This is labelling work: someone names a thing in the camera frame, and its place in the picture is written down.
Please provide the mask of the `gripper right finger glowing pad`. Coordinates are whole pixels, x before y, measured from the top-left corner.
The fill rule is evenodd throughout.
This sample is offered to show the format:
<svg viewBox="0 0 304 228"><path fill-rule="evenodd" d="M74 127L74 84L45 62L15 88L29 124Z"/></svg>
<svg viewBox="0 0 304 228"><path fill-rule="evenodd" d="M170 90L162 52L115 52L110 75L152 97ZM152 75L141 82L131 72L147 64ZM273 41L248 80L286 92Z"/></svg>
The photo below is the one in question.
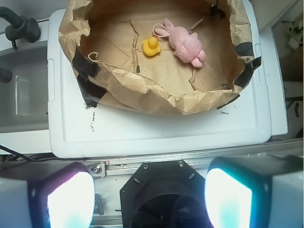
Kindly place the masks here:
<svg viewBox="0 0 304 228"><path fill-rule="evenodd" d="M302 228L304 160L287 155L212 160L205 203L216 228Z"/></svg>

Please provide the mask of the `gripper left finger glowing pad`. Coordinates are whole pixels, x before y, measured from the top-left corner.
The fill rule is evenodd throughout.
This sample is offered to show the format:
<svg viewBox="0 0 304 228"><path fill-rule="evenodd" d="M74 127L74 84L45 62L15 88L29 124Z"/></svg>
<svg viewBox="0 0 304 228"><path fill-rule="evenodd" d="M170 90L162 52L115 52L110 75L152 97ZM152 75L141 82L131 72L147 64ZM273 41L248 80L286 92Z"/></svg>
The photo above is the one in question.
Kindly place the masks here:
<svg viewBox="0 0 304 228"><path fill-rule="evenodd" d="M87 228L94 207L94 180L81 162L0 165L2 228Z"/></svg>

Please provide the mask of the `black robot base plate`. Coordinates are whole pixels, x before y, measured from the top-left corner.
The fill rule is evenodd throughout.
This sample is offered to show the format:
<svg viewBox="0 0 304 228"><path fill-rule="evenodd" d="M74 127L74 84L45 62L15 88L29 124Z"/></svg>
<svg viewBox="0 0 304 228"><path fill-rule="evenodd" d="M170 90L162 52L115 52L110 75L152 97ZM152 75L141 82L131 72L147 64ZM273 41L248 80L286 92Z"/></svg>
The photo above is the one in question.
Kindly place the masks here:
<svg viewBox="0 0 304 228"><path fill-rule="evenodd" d="M120 190L125 228L210 228L205 178L185 161L143 163Z"/></svg>

